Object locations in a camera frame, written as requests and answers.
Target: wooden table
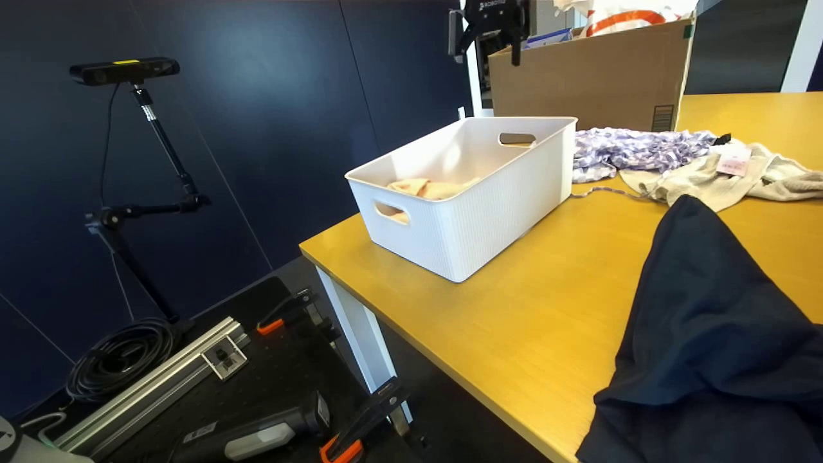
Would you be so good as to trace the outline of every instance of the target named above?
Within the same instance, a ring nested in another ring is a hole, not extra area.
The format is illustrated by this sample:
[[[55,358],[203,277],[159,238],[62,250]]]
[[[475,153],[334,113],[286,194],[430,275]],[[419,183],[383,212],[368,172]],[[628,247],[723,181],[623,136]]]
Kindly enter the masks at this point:
[[[678,129],[731,132],[820,169],[820,120],[820,92],[690,96]],[[379,316],[542,456],[577,461],[663,212],[615,194],[568,199],[461,286],[376,247],[359,217],[302,250],[320,267],[371,388],[393,375]],[[748,199],[719,217],[777,286],[823,322],[823,201]]]

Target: black fabric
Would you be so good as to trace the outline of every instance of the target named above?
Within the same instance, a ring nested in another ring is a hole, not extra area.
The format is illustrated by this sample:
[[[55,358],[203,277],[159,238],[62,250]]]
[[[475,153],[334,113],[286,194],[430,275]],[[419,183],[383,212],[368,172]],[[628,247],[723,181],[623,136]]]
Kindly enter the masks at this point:
[[[823,461],[823,330],[686,195],[659,223],[593,402],[583,463]]]

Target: black cable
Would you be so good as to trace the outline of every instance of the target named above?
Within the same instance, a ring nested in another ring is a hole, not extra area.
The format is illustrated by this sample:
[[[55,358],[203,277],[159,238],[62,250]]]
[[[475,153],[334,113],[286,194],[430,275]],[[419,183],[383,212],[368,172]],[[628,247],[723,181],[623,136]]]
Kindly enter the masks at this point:
[[[101,205],[107,205],[106,201],[106,172],[107,172],[107,150],[110,150],[110,119],[114,119],[114,104],[118,99],[122,83],[114,84],[110,99],[107,99],[107,108],[106,108],[106,140],[104,140],[104,156],[101,156]]]
[[[74,402],[106,402],[173,358],[176,344],[177,337],[164,322],[128,325],[74,362],[64,391]]]

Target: patterned fabric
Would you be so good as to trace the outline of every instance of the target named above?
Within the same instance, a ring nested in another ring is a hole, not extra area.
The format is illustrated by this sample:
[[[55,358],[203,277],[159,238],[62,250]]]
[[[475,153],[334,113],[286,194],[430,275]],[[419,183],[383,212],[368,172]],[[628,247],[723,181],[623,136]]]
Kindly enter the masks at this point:
[[[665,172],[704,156],[714,136],[709,132],[629,132],[590,129],[577,135],[574,183],[615,178],[617,169]]]

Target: gray floor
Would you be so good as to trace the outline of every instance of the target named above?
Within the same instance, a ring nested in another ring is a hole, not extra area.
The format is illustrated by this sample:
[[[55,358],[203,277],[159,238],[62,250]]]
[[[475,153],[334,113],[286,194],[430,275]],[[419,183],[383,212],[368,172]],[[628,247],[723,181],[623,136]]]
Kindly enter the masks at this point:
[[[290,290],[312,289],[316,310],[331,313],[325,298],[321,283],[313,267],[299,257],[276,274]],[[408,461],[425,463],[537,463],[546,461],[532,450],[519,434],[515,434],[505,423],[487,411],[475,398],[470,398],[461,385],[456,385],[444,374],[440,374],[430,360],[425,360],[415,347],[408,347],[398,335],[383,326],[386,344],[393,356],[397,371],[408,393],[415,411],[415,433],[406,441]]]

